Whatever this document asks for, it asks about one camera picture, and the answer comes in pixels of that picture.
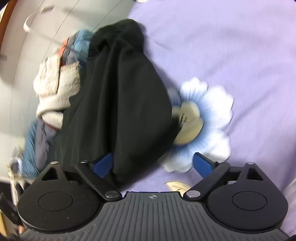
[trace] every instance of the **silver rivet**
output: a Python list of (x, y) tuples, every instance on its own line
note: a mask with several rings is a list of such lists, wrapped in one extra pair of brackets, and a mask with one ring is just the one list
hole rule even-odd
[(105, 196), (106, 196), (107, 198), (116, 198), (116, 197), (119, 196), (119, 193), (118, 193), (117, 191), (107, 191), (107, 192), (105, 193)]
[(196, 190), (190, 190), (186, 193), (187, 197), (199, 197), (201, 193)]

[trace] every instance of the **white wall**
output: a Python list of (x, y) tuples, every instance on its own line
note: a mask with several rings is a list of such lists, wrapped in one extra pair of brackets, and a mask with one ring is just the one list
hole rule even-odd
[(26, 34), (26, 18), (45, 6), (56, 5), (50, 13), (37, 15), (31, 28), (62, 42), (79, 29), (96, 31), (99, 27), (127, 17), (132, 0), (18, 0), (7, 26), (0, 60), (0, 175), (6, 172), (6, 160), (21, 141), (30, 122), (36, 118), (38, 99), (33, 80), (43, 58), (57, 44)]

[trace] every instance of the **pile of clothes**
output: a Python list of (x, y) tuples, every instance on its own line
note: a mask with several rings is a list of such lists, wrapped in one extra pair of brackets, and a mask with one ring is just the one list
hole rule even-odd
[(23, 173), (33, 176), (51, 161), (64, 167), (84, 160), (95, 164), (112, 153), (112, 169), (104, 178), (120, 188), (157, 164), (178, 135), (179, 120), (172, 117), (168, 92), (143, 53), (137, 22), (105, 26), (92, 38), (87, 35), (87, 47), (81, 47), (80, 33), (40, 65), (35, 124), (42, 124), (43, 138), (35, 143), (46, 148), (37, 154), (35, 145), (35, 163), (29, 161), (35, 171), (23, 168)]
[(29, 127), (22, 165), (15, 170), (35, 178), (45, 168), (50, 142), (63, 124), (63, 111), (70, 107), (69, 97), (80, 90), (80, 70), (86, 67), (93, 33), (80, 30), (67, 38), (60, 49), (43, 60), (33, 86), (39, 97), (37, 120)]

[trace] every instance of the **white cable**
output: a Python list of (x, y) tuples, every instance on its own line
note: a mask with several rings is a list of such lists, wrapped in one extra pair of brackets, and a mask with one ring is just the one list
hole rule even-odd
[[(50, 6), (43, 7), (43, 8), (40, 10), (40, 14), (44, 14), (44, 13), (47, 13), (47, 12), (51, 12), (54, 8), (59, 9), (59, 7), (57, 7), (57, 6), (55, 6), (55, 5), (50, 5)], [(25, 30), (27, 33), (34, 33), (34, 34), (36, 34), (36, 35), (39, 35), (39, 36), (41, 36), (41, 37), (43, 37), (43, 38), (49, 40), (50, 42), (54, 42), (54, 43), (57, 43), (57, 44), (59, 44), (59, 45), (63, 45), (63, 43), (61, 43), (60, 41), (55, 40), (54, 38), (52, 39), (52, 38), (48, 37), (47, 35), (45, 35), (45, 34), (43, 34), (43, 33), (39, 33), (39, 32), (33, 30), (32, 28), (30, 28), (30, 27), (28, 26), (27, 22), (28, 22), (29, 18), (32, 17), (32, 16), (36, 16), (36, 14), (37, 14), (38, 12), (39, 12), (39, 11), (33, 12), (32, 14), (30, 14), (30, 15), (27, 17), (27, 19), (26, 19), (26, 21), (25, 21), (25, 23), (24, 23), (24, 27), (23, 27), (24, 30)], [(80, 55), (82, 55), (83, 57), (87, 58), (87, 56), (85, 56), (83, 53), (81, 53), (81, 52), (79, 52), (79, 51), (76, 51), (76, 50), (73, 49), (72, 47), (68, 47), (68, 46), (66, 46), (66, 48), (68, 48), (68, 49), (72, 50), (73, 52), (75, 52), (75, 53), (77, 53), (77, 54), (80, 54)]]

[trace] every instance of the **black cloth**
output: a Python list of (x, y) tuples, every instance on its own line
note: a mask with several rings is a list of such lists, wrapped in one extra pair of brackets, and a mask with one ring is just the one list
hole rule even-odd
[(114, 153), (111, 176), (121, 186), (169, 150), (180, 128), (143, 45), (140, 26), (131, 19), (95, 33), (81, 90), (64, 111), (48, 162), (72, 166)]

